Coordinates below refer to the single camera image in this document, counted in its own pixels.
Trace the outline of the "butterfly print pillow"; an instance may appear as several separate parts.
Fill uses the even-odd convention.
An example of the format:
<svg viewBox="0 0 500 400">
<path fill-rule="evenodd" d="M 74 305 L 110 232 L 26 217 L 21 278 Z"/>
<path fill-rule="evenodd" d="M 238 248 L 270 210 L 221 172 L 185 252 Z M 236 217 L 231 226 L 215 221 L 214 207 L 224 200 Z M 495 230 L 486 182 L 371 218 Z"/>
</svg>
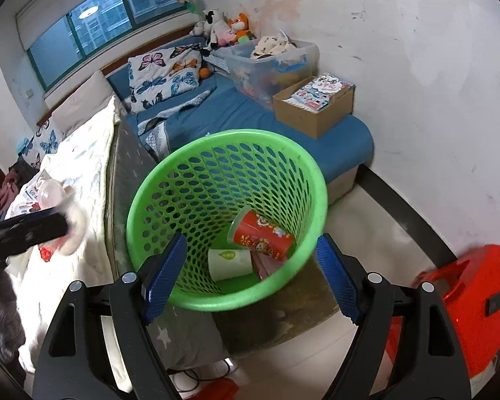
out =
<svg viewBox="0 0 500 400">
<path fill-rule="evenodd" d="M 132 113 L 137 114 L 168 98 L 199 86 L 202 67 L 197 43 L 159 49 L 128 59 Z"/>
<path fill-rule="evenodd" d="M 55 154 L 63 139 L 63 132 L 50 117 L 38 127 L 32 138 L 24 138 L 20 142 L 18 155 L 31 167 L 39 169 L 44 157 Z"/>
</svg>

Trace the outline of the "clear plastic storage bin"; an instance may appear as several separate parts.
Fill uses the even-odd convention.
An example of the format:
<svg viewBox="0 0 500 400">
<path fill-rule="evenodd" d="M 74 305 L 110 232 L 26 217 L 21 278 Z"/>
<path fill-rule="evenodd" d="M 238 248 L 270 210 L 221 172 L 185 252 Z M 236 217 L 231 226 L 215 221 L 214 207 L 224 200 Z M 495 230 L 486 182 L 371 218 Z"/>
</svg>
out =
<svg viewBox="0 0 500 400">
<path fill-rule="evenodd" d="M 317 72 L 320 51 L 312 42 L 294 40 L 288 52 L 251 59 L 258 40 L 223 47 L 211 53 L 223 61 L 236 89 L 259 105 L 272 109 L 273 96 Z"/>
</svg>

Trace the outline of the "white paper cup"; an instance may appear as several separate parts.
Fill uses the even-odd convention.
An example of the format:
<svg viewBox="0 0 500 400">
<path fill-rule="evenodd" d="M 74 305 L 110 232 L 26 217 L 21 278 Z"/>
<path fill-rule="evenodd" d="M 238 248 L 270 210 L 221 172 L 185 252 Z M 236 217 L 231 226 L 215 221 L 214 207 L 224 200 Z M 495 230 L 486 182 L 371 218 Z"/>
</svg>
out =
<svg viewBox="0 0 500 400">
<path fill-rule="evenodd" d="M 251 275 L 254 271 L 251 252 L 249 249 L 210 249 L 208 270 L 214 282 Z"/>
</svg>

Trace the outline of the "red plastic stool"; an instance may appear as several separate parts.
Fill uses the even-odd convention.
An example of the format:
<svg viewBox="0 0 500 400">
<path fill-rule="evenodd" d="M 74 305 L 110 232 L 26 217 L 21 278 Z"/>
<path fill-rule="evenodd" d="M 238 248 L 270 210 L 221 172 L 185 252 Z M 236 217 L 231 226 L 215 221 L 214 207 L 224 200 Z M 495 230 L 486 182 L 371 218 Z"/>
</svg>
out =
<svg viewBox="0 0 500 400">
<path fill-rule="evenodd" d="M 469 377 L 483 372 L 500 349 L 500 246 L 477 247 L 456 261 L 422 271 L 443 299 L 462 347 Z"/>
</svg>

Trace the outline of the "dark red clothes pile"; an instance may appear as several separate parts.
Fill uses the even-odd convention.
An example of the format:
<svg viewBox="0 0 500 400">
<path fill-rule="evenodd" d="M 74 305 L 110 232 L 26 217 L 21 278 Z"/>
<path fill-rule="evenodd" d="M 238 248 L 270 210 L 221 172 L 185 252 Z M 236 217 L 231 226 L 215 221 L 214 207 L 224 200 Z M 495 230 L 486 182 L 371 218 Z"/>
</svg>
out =
<svg viewBox="0 0 500 400">
<path fill-rule="evenodd" d="M 11 169 L 5 176 L 0 188 L 0 215 L 6 211 L 19 194 L 20 176 Z"/>
</svg>

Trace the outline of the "left butterfly print pillow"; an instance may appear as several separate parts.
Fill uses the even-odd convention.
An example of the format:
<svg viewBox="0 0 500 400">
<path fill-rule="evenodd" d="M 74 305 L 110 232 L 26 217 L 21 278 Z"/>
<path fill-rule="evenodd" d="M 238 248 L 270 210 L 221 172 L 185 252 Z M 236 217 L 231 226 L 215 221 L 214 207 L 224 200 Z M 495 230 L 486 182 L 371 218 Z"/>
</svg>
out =
<svg viewBox="0 0 500 400">
<path fill-rule="evenodd" d="M 63 139 L 63 132 L 50 117 L 38 127 L 32 138 L 24 138 L 20 142 L 18 155 L 31 167 L 39 169 L 44 157 L 55 154 Z"/>
</svg>

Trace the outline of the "orange fox plush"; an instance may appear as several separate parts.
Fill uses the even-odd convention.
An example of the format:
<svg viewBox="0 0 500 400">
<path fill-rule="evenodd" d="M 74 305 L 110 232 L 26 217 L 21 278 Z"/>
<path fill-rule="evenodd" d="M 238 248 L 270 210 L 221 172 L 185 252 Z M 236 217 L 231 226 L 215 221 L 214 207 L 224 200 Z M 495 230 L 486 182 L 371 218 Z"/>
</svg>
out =
<svg viewBox="0 0 500 400">
<path fill-rule="evenodd" d="M 237 18 L 229 19 L 228 25 L 233 34 L 231 44 L 248 42 L 255 39 L 255 35 L 250 30 L 249 20 L 245 13 L 240 13 Z"/>
</svg>

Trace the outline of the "red paper snack cup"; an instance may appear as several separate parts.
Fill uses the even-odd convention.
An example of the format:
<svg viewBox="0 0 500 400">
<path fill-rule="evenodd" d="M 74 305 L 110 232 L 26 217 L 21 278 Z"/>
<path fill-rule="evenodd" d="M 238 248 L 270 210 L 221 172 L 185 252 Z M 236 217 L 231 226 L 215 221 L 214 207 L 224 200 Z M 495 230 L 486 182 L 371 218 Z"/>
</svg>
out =
<svg viewBox="0 0 500 400">
<path fill-rule="evenodd" d="M 294 236 L 281 226 L 245 206 L 233 219 L 227 242 L 247 247 L 278 261 L 286 261 L 296 247 Z"/>
</svg>

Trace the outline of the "cardboard box with books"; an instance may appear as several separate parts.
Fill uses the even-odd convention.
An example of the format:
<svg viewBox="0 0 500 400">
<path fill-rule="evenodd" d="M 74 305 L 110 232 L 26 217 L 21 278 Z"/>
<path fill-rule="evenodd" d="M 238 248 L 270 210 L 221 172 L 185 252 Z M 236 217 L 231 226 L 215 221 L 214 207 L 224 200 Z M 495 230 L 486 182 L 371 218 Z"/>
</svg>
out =
<svg viewBox="0 0 500 400">
<path fill-rule="evenodd" d="M 355 90 L 329 73 L 308 77 L 273 96 L 275 118 L 318 139 L 353 112 Z"/>
</svg>

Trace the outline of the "pink plush toy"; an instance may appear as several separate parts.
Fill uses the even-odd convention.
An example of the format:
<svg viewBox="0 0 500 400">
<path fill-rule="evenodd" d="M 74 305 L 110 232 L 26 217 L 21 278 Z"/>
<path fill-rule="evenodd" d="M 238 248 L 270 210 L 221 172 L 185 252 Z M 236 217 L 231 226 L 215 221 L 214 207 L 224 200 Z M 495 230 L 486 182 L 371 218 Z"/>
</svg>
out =
<svg viewBox="0 0 500 400">
<path fill-rule="evenodd" d="M 236 41 L 236 33 L 227 24 L 221 24 L 216 28 L 217 44 L 219 47 L 230 46 Z"/>
</svg>

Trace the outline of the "green plastic waste basket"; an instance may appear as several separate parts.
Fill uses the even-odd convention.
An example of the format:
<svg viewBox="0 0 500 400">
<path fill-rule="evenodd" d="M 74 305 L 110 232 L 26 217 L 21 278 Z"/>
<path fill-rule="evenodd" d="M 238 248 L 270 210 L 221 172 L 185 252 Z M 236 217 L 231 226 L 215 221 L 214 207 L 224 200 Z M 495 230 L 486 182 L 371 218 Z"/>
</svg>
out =
<svg viewBox="0 0 500 400">
<path fill-rule="evenodd" d="M 220 244 L 236 215 L 250 207 L 291 233 L 295 247 L 278 272 L 217 285 L 208 250 Z M 173 234 L 187 240 L 187 258 L 170 303 L 199 312 L 224 312 L 280 291 L 301 271 L 317 246 L 328 209 L 321 169 L 286 136 L 257 129 L 203 136 L 162 160 L 136 192 L 126 223 L 126 245 L 139 269 Z"/>
</svg>

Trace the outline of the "clear plastic bag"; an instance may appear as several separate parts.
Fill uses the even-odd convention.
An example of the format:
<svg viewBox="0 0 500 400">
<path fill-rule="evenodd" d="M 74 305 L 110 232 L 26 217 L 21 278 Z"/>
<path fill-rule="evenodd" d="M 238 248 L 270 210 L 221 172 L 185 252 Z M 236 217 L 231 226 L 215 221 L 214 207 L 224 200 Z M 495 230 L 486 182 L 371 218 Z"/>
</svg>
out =
<svg viewBox="0 0 500 400">
<path fill-rule="evenodd" d="M 42 210 L 55 210 L 66 222 L 66 233 L 38 245 L 41 258 L 48 262 L 54 253 L 71 256 L 83 241 L 88 220 L 85 212 L 75 202 L 75 192 L 63 188 L 54 179 L 44 180 L 38 190 L 38 205 Z"/>
</svg>

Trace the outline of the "right butterfly print pillow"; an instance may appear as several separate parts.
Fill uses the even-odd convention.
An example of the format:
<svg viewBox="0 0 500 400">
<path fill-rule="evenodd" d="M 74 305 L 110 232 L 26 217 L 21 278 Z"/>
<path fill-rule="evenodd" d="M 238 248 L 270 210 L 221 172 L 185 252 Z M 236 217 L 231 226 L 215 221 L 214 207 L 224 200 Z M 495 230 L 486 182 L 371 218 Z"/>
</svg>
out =
<svg viewBox="0 0 500 400">
<path fill-rule="evenodd" d="M 159 49 L 128 59 L 132 113 L 137 114 L 168 98 L 199 86 L 202 67 L 197 43 Z"/>
</svg>

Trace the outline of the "window with dark frame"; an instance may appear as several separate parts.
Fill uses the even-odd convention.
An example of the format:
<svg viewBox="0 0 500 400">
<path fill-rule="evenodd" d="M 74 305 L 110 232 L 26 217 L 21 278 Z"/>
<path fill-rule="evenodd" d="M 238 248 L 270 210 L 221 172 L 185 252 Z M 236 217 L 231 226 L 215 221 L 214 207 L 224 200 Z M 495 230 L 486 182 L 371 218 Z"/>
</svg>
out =
<svg viewBox="0 0 500 400">
<path fill-rule="evenodd" d="M 126 34 L 184 10 L 175 0 L 31 0 L 19 39 L 44 91 Z"/>
</svg>

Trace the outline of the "cream quilted blanket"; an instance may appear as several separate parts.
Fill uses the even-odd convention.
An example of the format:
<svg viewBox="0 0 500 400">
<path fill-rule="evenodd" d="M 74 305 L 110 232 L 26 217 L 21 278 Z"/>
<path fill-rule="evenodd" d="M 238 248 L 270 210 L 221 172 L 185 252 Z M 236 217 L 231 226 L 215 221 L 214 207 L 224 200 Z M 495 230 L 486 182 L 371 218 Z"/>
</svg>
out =
<svg viewBox="0 0 500 400">
<path fill-rule="evenodd" d="M 40 171 L 24 185 L 7 213 L 19 215 L 29 196 L 44 219 L 29 248 L 11 257 L 6 272 L 17 297 L 17 312 L 25 341 L 19 364 L 34 373 L 38 355 L 57 306 L 69 284 L 110 282 L 113 272 L 104 243 L 106 171 L 117 122 L 116 99 L 68 135 L 54 154 L 47 155 Z"/>
</svg>

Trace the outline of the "grey pillow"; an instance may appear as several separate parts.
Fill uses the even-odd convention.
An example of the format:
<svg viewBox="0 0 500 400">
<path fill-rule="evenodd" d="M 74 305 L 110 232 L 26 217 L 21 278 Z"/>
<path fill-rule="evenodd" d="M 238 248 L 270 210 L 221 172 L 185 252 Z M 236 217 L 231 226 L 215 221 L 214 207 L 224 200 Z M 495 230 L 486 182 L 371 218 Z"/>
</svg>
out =
<svg viewBox="0 0 500 400">
<path fill-rule="evenodd" d="M 113 95 L 114 91 L 104 74 L 97 70 L 53 111 L 51 120 L 66 138 L 105 108 Z"/>
</svg>

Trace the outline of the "black white cow plush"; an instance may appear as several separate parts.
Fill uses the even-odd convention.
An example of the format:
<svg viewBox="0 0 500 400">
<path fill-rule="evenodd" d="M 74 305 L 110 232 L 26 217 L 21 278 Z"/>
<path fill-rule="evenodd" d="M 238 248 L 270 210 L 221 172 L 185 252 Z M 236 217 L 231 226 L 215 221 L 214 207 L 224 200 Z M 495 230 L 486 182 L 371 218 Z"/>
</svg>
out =
<svg viewBox="0 0 500 400">
<path fill-rule="evenodd" d="M 206 39 L 206 45 L 202 49 L 203 54 L 207 54 L 219 46 L 217 44 L 216 28 L 221 24 L 227 24 L 223 14 L 218 9 L 204 11 L 205 19 L 198 21 L 189 32 L 191 36 L 203 36 Z"/>
</svg>

